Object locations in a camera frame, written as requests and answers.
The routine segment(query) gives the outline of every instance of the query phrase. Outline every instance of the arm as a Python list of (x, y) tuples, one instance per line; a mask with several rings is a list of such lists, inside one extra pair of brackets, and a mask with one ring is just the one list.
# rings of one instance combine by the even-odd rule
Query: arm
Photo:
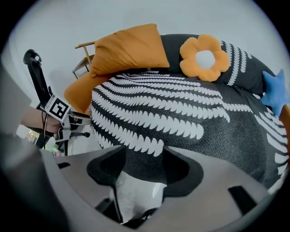
[[(23, 114), (21, 124), (24, 126), (34, 127), (34, 128), (43, 128), (43, 120), (45, 119), (46, 112), (29, 107)], [(46, 130), (52, 133), (55, 133), (60, 128), (60, 121), (57, 119), (47, 116), (47, 125)]]

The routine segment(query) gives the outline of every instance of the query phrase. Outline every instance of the chair backrest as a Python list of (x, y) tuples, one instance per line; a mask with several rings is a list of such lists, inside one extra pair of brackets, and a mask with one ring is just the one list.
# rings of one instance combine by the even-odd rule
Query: chair backrest
[(23, 62), (28, 66), (28, 70), (31, 75), (40, 104), (44, 108), (51, 97), (51, 93), (46, 85), (46, 81), (42, 73), (41, 58), (34, 50), (29, 49), (24, 54)]

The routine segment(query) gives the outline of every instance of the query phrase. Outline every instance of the cushion center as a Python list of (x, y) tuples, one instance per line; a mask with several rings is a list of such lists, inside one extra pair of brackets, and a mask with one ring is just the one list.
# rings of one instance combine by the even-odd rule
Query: cushion center
[(216, 59), (210, 50), (197, 52), (195, 54), (195, 60), (201, 68), (211, 68), (216, 62)]

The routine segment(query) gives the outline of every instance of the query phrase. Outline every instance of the cable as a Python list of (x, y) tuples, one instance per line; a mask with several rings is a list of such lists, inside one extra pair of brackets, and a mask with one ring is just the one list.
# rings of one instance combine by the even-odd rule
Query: cable
[(46, 129), (46, 124), (47, 124), (47, 113), (44, 118), (44, 111), (41, 113), (41, 119), (42, 119), (42, 129), (43, 129), (43, 149), (45, 149), (45, 129)]

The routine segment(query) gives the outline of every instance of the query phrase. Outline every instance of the wooden chair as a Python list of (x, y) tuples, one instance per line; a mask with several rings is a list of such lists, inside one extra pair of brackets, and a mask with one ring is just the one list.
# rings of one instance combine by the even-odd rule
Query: wooden chair
[(76, 79), (78, 79), (77, 75), (76, 75), (76, 71), (83, 68), (83, 67), (86, 67), (87, 71), (89, 71), (89, 69), (87, 68), (87, 65), (89, 67), (91, 67), (91, 64), (92, 64), (92, 59), (94, 58), (94, 55), (89, 55), (89, 53), (87, 52), (87, 46), (89, 45), (93, 45), (95, 44), (95, 41), (92, 41), (92, 42), (88, 42), (88, 43), (82, 43), (82, 44), (79, 44), (77, 46), (75, 46), (74, 48), (77, 49), (77, 48), (83, 48), (85, 50), (85, 54), (86, 54), (86, 57), (84, 57), (80, 63), (77, 64), (77, 66), (73, 69), (73, 74), (75, 75)]

